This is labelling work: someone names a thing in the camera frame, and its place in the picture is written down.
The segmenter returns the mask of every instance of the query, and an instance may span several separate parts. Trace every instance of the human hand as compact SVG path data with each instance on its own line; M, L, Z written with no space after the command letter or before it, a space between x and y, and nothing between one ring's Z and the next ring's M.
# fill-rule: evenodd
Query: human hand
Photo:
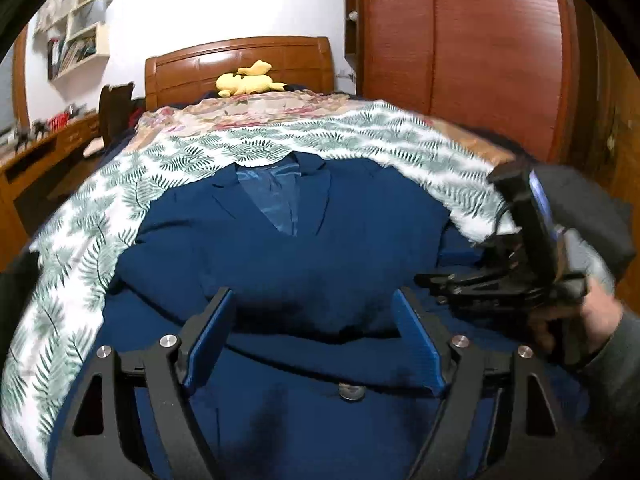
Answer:
M557 304L536 308L529 315L529 327L536 342L551 353L556 340L548 330L548 322L556 319L582 318L587 335L588 350L600 350L616 331L622 319L623 307L615 297L607 294L600 282L589 278L589 292L582 305Z

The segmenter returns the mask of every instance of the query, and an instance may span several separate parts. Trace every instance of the metal bolt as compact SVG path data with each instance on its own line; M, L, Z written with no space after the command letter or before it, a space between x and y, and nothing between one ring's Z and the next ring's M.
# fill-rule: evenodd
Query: metal bolt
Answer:
M523 359L531 359L533 357L533 350L526 345L518 346L518 355Z
M353 386L352 384L338 383L338 393L344 400L356 401L364 397L367 389L364 386Z
M178 342L178 338L173 334L163 335L160 338L160 346L162 348L171 348Z
M111 354L111 347L107 345L103 345L100 348L98 348L98 351L96 352L96 354L100 359L104 359L105 357L108 357L109 354Z
M466 335L455 335L451 338L453 346L457 348L466 348L469 346L469 338Z

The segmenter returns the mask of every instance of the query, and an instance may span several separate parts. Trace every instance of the wooden chair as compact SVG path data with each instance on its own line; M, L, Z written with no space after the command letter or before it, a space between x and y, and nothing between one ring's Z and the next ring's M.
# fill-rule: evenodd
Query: wooden chair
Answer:
M99 133L105 148L113 139L129 125L129 115L133 104L133 82L121 86L105 86L100 92L98 104L98 118L100 120Z

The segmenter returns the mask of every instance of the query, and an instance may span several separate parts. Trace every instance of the bed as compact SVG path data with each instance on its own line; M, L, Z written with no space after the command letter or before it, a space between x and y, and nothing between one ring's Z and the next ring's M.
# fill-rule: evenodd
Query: bed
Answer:
M220 74L258 59L273 65L274 80L308 89L296 94L302 104L278 102L277 114L270 110L267 118L221 126L222 100L199 98L214 89ZM331 96L333 71L327 38L295 36L209 43L146 60L146 104L154 111L138 125L136 135L143 140L134 138L89 178L31 245L40 252L42 275L4 367L2 423L41 475L46 476L46 446L60 406L100 328L118 256L135 243L150 204L167 189L212 176L233 162L270 164L293 150L322 158L366 157L420 183L470 240L491 234L501 198L486 176L513 154L453 124L383 101ZM262 106L273 93L228 102ZM193 102L182 110L167 107ZM290 116L283 117L281 105ZM152 135L145 137L145 131ZM513 228L509 219L501 225L504 232Z

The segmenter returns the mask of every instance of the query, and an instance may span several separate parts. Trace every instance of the desk drawer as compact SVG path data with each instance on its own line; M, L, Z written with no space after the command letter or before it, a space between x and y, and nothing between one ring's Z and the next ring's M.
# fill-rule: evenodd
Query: desk drawer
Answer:
M58 134L58 149L70 153L98 135L98 121L82 122L66 127Z

